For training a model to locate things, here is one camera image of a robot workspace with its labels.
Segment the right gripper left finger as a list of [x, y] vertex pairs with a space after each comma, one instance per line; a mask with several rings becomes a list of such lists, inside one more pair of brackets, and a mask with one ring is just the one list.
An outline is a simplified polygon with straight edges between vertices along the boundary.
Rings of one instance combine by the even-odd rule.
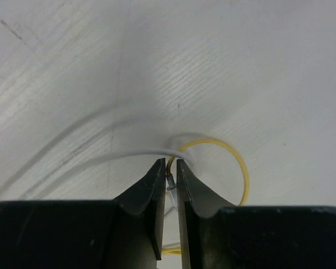
[[114, 198], [122, 211], [115, 248], [125, 261], [160, 261], [165, 209], [166, 160], [157, 159], [139, 181]]

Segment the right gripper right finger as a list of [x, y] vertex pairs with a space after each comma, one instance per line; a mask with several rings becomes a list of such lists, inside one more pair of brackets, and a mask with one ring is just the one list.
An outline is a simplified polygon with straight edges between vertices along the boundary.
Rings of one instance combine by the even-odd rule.
[[214, 215], [234, 204], [199, 180], [188, 164], [179, 159], [176, 167], [181, 259], [183, 268], [219, 267], [222, 227]]

